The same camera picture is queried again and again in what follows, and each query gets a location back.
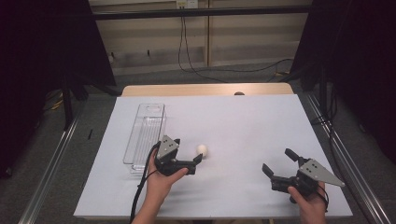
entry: aluminum rail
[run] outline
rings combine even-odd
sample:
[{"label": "aluminum rail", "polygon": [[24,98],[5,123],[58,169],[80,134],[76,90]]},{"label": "aluminum rail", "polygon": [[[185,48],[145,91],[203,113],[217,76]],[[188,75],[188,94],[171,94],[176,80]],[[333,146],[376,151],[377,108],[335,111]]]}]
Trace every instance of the aluminum rail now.
[{"label": "aluminum rail", "polygon": [[[318,106],[318,99],[313,95],[307,95],[308,101],[311,104],[312,108],[314,109],[315,114],[318,116],[320,121],[322,122],[322,128],[324,132],[330,137],[330,131],[332,125],[322,118],[322,114],[320,112]],[[356,166],[355,162],[352,160],[352,157],[349,155],[347,148],[341,141],[340,137],[338,136],[335,130],[332,130],[332,139],[334,151],[337,153],[340,161],[346,167],[346,170],[352,179],[355,187],[357,188],[359,194],[361,195],[362,199],[364,200],[367,208],[369,209],[370,213],[372,214],[376,223],[386,224],[391,223],[389,217],[387,216],[384,208],[381,205],[381,202],[375,196],[373,190],[368,185],[367,181],[364,179],[363,175],[361,174],[360,170]]]},{"label": "aluminum rail", "polygon": [[329,6],[284,6],[284,7],[223,7],[223,8],[187,8],[162,9],[145,11],[107,11],[92,14],[45,15],[46,18],[89,19],[96,21],[203,17],[203,16],[236,16],[259,14],[322,13],[340,10],[336,5]]},{"label": "aluminum rail", "polygon": [[78,104],[77,114],[73,119],[72,123],[70,124],[70,126],[68,127],[68,129],[64,131],[61,140],[58,143],[58,146],[56,147],[51,160],[49,161],[49,165],[47,167],[46,172],[41,177],[40,183],[35,189],[35,193],[33,194],[25,210],[23,211],[19,224],[35,223],[35,219],[37,218],[41,206],[44,200],[46,199],[47,193],[50,190],[52,180],[56,175],[56,172],[58,170],[59,164],[61,163],[64,152],[66,151],[70,139],[72,138],[73,133],[77,127],[78,120],[81,117],[84,105],[85,105],[85,101],[80,102]]}]

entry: ping pong ball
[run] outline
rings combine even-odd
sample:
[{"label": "ping pong ball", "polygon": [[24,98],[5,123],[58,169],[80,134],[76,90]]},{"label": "ping pong ball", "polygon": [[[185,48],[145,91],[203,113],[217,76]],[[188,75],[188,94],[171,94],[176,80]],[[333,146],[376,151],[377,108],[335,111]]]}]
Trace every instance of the ping pong ball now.
[{"label": "ping pong ball", "polygon": [[199,146],[197,147],[197,153],[198,153],[198,155],[199,155],[199,154],[202,154],[203,157],[205,157],[205,156],[207,155],[207,146],[205,146],[205,145],[199,145]]}]

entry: wire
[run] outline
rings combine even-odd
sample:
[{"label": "wire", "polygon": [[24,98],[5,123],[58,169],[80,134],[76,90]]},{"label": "wire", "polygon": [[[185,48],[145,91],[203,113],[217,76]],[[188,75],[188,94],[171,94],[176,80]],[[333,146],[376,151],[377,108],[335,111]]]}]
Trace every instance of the wire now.
[{"label": "wire", "polygon": [[[182,44],[182,42],[183,42],[183,33],[184,33],[184,40],[185,40],[185,44],[186,44],[187,57],[189,58],[189,64],[190,64],[190,68],[191,68],[192,72],[191,72],[191,71],[188,71],[188,70],[186,70],[186,69],[184,69],[184,68],[181,66],[181,64],[180,64],[180,51],[181,51],[181,44]],[[217,79],[217,78],[214,78],[214,77],[205,77],[205,76],[202,76],[201,74],[199,74],[199,73],[192,67],[191,59],[190,59],[190,53],[189,53],[189,45],[188,45],[188,42],[187,42],[186,19],[185,19],[184,17],[181,17],[180,45],[179,45],[179,47],[178,47],[178,56],[177,56],[177,58],[178,58],[178,66],[180,67],[180,69],[181,69],[182,71],[188,72],[188,73],[194,73],[194,74],[196,74],[196,75],[199,76],[199,77],[208,78],[208,79],[212,79],[212,80],[215,80],[215,81],[218,81],[218,82],[227,83],[227,81],[224,81],[224,80],[221,80],[221,79]]]},{"label": "wire", "polygon": [[323,190],[323,192],[326,196],[326,197],[323,197],[323,195],[321,195],[319,192],[316,191],[319,198],[321,198],[321,200],[323,200],[324,204],[326,205],[325,211],[327,212],[327,208],[329,207],[329,202],[330,202],[329,195],[327,194],[326,190],[323,187],[321,187],[321,186],[318,186],[318,187]]},{"label": "wire", "polygon": [[[185,42],[185,45],[186,45],[187,57],[189,59],[189,64],[190,64],[190,68],[191,68],[192,71],[184,69],[181,66],[181,63],[180,63],[180,52],[181,52],[181,46],[182,46],[182,43],[183,43],[183,37],[184,37],[184,42]],[[219,69],[219,68],[195,69],[195,68],[193,68],[193,66],[191,64],[191,58],[190,58],[190,53],[189,53],[189,44],[188,44],[188,40],[187,40],[186,20],[185,20],[184,17],[181,17],[180,44],[179,44],[179,47],[178,47],[177,61],[178,61],[178,66],[184,72],[194,73],[194,74],[198,75],[199,77],[209,78],[209,79],[216,80],[216,81],[219,81],[219,82],[227,83],[227,81],[224,81],[224,80],[221,80],[221,79],[217,79],[217,78],[214,78],[214,77],[203,76],[203,75],[199,74],[199,72],[240,72],[240,73],[244,73],[245,72],[245,73],[253,73],[253,72],[260,72],[260,71],[275,67],[276,68],[275,74],[272,77],[270,77],[269,80],[266,81],[266,82],[269,82],[276,76],[277,65],[278,64],[283,63],[283,62],[287,62],[287,61],[293,61],[293,59],[283,59],[283,60],[280,60],[280,61],[278,61],[276,63],[273,63],[273,64],[270,64],[268,66],[265,66],[263,68],[258,68],[258,69],[253,69],[253,70],[234,70],[234,69]]]},{"label": "wire", "polygon": [[334,85],[332,85],[332,92],[331,92],[331,102],[329,105],[329,109],[327,110],[329,116],[319,116],[315,119],[319,119],[322,121],[313,123],[311,120],[311,124],[312,125],[316,125],[316,124],[324,124],[324,123],[328,123],[329,125],[329,148],[330,148],[330,152],[332,153],[332,158],[334,160],[335,166],[337,167],[337,170],[339,171],[339,174],[341,176],[340,179],[343,179],[346,183],[346,187],[349,190],[350,194],[352,195],[352,198],[354,199],[354,201],[356,202],[356,204],[358,205],[359,209],[361,210],[361,213],[363,214],[364,218],[367,220],[368,223],[372,223],[370,221],[370,219],[368,218],[367,214],[364,212],[363,208],[361,207],[361,204],[358,201],[358,198],[356,196],[356,194],[354,193],[354,191],[352,191],[352,189],[350,188],[349,184],[347,183],[347,179],[345,178],[344,174],[341,172],[341,168],[340,168],[340,164],[338,163],[338,160],[336,159],[335,153],[334,153],[334,148],[333,148],[333,144],[332,144],[332,140],[333,140],[333,133],[334,133],[334,125],[333,125],[333,119],[335,118],[335,115],[337,114],[338,111],[338,103],[337,103],[337,91],[336,88],[334,87]]},{"label": "wire", "polygon": [[137,191],[136,191],[136,194],[134,195],[134,202],[132,203],[131,217],[129,219],[129,223],[132,223],[132,221],[134,220],[134,215],[136,213],[137,201],[139,200],[139,196],[140,196],[140,193],[142,192],[143,187],[145,187],[146,180],[149,178],[149,176],[151,176],[152,174],[157,172],[157,170],[155,170],[155,171],[151,172],[146,177],[146,173],[147,173],[148,168],[149,168],[149,159],[151,158],[151,154],[152,154],[152,152],[154,151],[155,148],[158,148],[160,146],[160,143],[161,143],[161,141],[159,141],[157,144],[152,146],[151,150],[148,153],[148,158],[146,160],[145,169],[144,169],[143,174],[142,174],[142,179],[140,180],[140,184],[137,186]]}]

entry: transparent plastic box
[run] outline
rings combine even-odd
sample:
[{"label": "transparent plastic box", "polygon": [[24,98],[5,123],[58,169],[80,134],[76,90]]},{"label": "transparent plastic box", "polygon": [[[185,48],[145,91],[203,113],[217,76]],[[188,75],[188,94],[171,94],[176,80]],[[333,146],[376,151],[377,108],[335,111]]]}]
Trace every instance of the transparent plastic box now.
[{"label": "transparent plastic box", "polygon": [[164,104],[139,105],[123,159],[131,165],[131,173],[143,174],[149,151],[163,138],[165,122]]}]

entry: human hand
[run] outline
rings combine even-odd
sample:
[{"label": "human hand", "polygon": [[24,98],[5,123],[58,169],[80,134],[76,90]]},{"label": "human hand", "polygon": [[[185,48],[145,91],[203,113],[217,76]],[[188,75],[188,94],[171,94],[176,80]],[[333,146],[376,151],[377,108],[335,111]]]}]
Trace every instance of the human hand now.
[{"label": "human hand", "polygon": [[148,163],[148,185],[147,185],[147,193],[146,199],[148,198],[154,203],[163,204],[166,196],[172,188],[172,185],[176,183],[181,177],[183,177],[189,169],[183,168],[178,170],[173,175],[162,175],[157,171],[157,167],[155,166],[154,159],[157,154],[158,149],[155,149],[151,154]]},{"label": "human hand", "polygon": [[149,159],[146,198],[140,211],[134,217],[133,224],[154,223],[155,217],[172,185],[189,171],[187,168],[183,168],[172,175],[162,175],[157,171],[154,163],[157,150],[158,148],[153,150]]},{"label": "human hand", "polygon": [[[318,193],[324,197],[324,183],[319,182]],[[288,187],[288,192],[294,201],[300,206],[300,218],[303,224],[325,224],[325,211],[326,204],[323,200],[316,194],[312,193],[308,197],[304,197],[300,192],[294,187]]]}]

